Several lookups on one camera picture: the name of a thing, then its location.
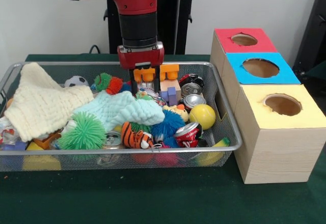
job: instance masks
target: metal basket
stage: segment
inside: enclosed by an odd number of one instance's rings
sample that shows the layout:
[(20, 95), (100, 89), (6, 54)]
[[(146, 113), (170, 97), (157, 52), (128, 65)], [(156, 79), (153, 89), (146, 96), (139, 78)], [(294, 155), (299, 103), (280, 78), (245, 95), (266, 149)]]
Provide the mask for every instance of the metal basket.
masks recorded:
[[(0, 82), (1, 116), (8, 99), (13, 97), (18, 87), (20, 71), (25, 64), (27, 63), (11, 66)], [(121, 69), (119, 62), (39, 62), (39, 64), (60, 84), (63, 84), (65, 80), (73, 75), (80, 75), (92, 82), (95, 76), (102, 72), (124, 80), (129, 79), (128, 71)], [(203, 95), (207, 100), (207, 104), (213, 107), (217, 115), (217, 120), (213, 127), (204, 131), (203, 137), (207, 140), (209, 147), (152, 150), (0, 151), (0, 171), (134, 169), (224, 165), (232, 151), (241, 146), (242, 139), (216, 67), (207, 62), (173, 62), (166, 64), (179, 64), (179, 79), (189, 73), (195, 73), (203, 77), (205, 83)], [(229, 139), (229, 147), (211, 147), (224, 137)], [(199, 154), (201, 154), (200, 162), (195, 160), (196, 157), (198, 159)]]

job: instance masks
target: blue box lid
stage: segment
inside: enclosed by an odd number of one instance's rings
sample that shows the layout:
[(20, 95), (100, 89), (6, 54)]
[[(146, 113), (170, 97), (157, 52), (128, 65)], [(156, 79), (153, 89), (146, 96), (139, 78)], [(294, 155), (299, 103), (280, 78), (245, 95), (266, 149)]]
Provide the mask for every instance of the blue box lid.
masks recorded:
[(241, 84), (301, 84), (277, 52), (227, 53), (227, 58)]

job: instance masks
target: orange striped toy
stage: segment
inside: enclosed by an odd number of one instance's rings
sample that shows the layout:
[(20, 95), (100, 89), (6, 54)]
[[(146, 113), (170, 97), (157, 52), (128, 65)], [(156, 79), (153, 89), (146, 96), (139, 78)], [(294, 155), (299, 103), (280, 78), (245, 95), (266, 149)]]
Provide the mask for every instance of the orange striped toy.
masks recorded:
[(128, 148), (148, 149), (153, 147), (153, 136), (142, 130), (135, 133), (131, 129), (131, 124), (125, 122), (121, 128), (121, 142)]

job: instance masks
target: blue spiky ball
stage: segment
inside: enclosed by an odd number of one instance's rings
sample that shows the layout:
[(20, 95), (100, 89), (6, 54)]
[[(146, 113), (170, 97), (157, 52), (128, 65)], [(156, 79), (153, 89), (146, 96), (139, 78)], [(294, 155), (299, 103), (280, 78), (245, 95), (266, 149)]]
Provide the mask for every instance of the blue spiky ball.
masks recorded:
[(163, 142), (166, 146), (177, 148), (178, 144), (173, 135), (179, 128), (185, 126), (185, 123), (180, 115), (170, 110), (164, 109), (163, 113), (165, 115), (164, 120), (152, 127), (151, 134), (154, 138), (163, 136)]

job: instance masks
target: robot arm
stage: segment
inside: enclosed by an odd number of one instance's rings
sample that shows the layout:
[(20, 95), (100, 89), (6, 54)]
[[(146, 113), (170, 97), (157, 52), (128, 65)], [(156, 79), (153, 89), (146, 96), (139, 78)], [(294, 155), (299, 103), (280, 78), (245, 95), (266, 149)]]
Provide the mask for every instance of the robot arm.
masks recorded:
[(159, 91), (159, 66), (164, 48), (157, 41), (157, 0), (114, 0), (119, 11), (123, 46), (118, 47), (122, 68), (129, 69), (132, 91), (137, 91), (133, 70), (153, 67), (156, 70), (154, 87)]

